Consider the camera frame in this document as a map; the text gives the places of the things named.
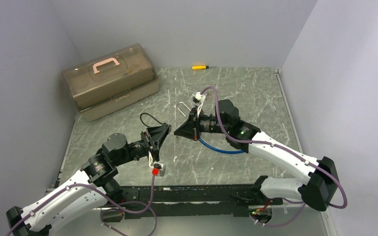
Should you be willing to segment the brass padlock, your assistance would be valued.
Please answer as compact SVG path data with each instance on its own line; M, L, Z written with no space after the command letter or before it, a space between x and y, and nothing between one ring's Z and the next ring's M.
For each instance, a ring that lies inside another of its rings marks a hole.
M176 109L186 118L187 115L190 113L191 108L185 102L179 102L176 105Z

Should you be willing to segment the blue cable lock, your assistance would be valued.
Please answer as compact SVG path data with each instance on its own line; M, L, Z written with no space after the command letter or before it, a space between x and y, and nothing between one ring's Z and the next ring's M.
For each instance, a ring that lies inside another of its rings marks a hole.
M242 150L222 150L222 149L219 149L219 148L216 148L216 147L209 145L208 143L206 143L202 139L199 139L199 142L202 145L204 145L205 147L207 147L208 149L219 152L219 153L224 153L224 154L241 154L241 153L244 153Z

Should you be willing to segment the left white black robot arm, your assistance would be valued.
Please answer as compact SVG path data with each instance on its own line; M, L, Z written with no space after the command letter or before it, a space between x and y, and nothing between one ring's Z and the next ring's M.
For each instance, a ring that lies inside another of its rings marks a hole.
M148 127L141 132L139 141L131 143L122 133L110 135L96 154L65 183L28 206L10 208L6 212L10 227L7 235L48 236L71 220L105 204L130 214L152 210L153 186L148 203L142 204L143 209L130 210L124 207L127 201L114 177L119 173L118 166L143 157L148 158L151 182L155 177L163 176L165 166L159 162L159 150L170 129L167 123Z

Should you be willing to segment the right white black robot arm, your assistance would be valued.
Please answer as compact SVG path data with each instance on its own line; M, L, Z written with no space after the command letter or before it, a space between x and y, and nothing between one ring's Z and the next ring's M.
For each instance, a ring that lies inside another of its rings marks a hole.
M265 158L290 172L293 178L260 176L252 187L252 199L263 204L269 199L301 200L309 207L326 211L339 189L335 163L328 157L317 159L295 151L272 139L258 127L243 121L239 110L228 100L218 102L219 111L205 115L199 106L188 114L174 135L199 141L203 133L226 136L227 142L242 152Z

